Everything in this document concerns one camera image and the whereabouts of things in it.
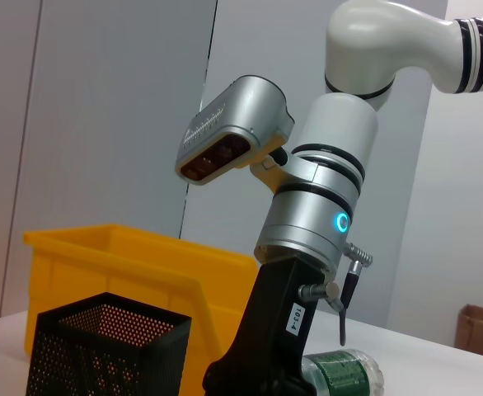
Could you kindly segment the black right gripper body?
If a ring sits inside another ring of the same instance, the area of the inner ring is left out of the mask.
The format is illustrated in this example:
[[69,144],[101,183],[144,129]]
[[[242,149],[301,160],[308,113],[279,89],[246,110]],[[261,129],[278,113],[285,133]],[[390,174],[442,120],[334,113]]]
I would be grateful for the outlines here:
[[207,395],[315,395],[302,377],[302,355],[317,304],[303,302],[303,285],[321,284],[321,270],[300,257],[260,267],[237,334],[203,379]]

